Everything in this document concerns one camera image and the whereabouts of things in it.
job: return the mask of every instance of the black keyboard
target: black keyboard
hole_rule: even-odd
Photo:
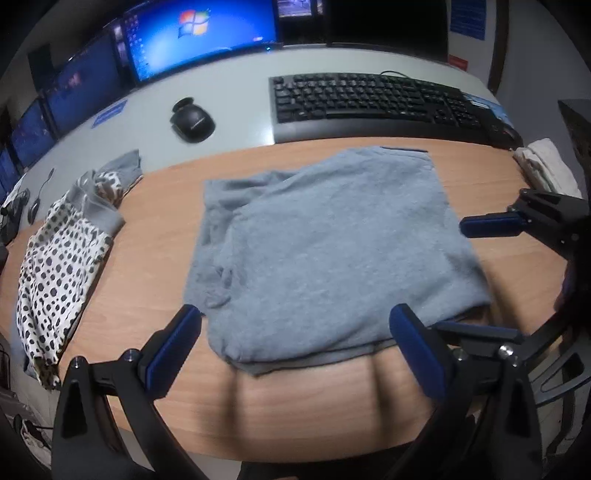
[[[276,143],[376,136],[522,146],[490,109],[446,85],[366,73],[288,75],[269,83]]]

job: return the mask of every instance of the screw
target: screw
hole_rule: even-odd
[[[511,355],[513,355],[513,347],[507,343],[505,345],[501,345],[499,347],[498,354],[500,358],[505,360],[509,358]]]
[[[509,362],[513,367],[517,367],[517,365],[519,365],[519,357],[517,355],[511,355],[509,357]]]
[[[121,358],[126,362],[133,362],[138,357],[139,357],[139,350],[137,348],[130,348],[129,350],[126,350],[125,352],[123,352],[123,355],[121,355]]]
[[[468,354],[461,348],[455,348],[452,352],[453,356],[456,357],[458,361],[468,360]]]
[[[83,356],[75,356],[70,362],[70,365],[74,368],[80,368],[85,362],[86,358],[84,358]]]

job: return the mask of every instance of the windows logo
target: windows logo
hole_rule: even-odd
[[[181,13],[178,21],[181,26],[178,28],[178,37],[185,35],[203,35],[207,32],[209,23],[209,10],[197,12],[195,10],[185,10]]]

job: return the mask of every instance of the wooden table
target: wooden table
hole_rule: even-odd
[[[292,169],[349,147],[428,150],[459,217],[505,210],[524,187],[506,151],[412,138],[347,138],[253,148],[151,173],[125,198],[126,225],[61,361],[117,358],[140,348],[181,306],[203,213],[202,181]],[[0,331],[9,336],[17,277],[28,237],[9,246],[0,277]],[[528,235],[476,239],[496,298],[496,322],[526,333],[553,311],[565,262]],[[129,428],[117,400],[116,421]],[[398,348],[347,362],[252,378],[219,359],[203,329],[168,397],[157,401],[183,447],[221,458],[267,462],[343,458],[413,440],[431,414]]]

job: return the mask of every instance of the blue label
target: blue label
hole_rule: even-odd
[[[452,0],[450,31],[484,40],[486,0]]]
[[[464,97],[470,100],[472,103],[477,104],[478,106],[485,106],[492,110],[492,113],[503,123],[506,123],[511,128],[515,128],[511,120],[509,120],[509,115],[505,112],[505,109],[499,105],[498,103],[491,102],[490,100],[486,100],[485,98],[477,97],[476,95],[470,95],[469,93],[464,93]]]
[[[94,128],[97,125],[106,122],[109,118],[113,118],[114,116],[119,115],[123,111],[123,108],[125,108],[126,103],[127,100],[123,100],[122,102],[119,102],[117,105],[112,106],[108,110],[99,113],[99,115],[95,119],[95,123],[92,124],[91,128]]]

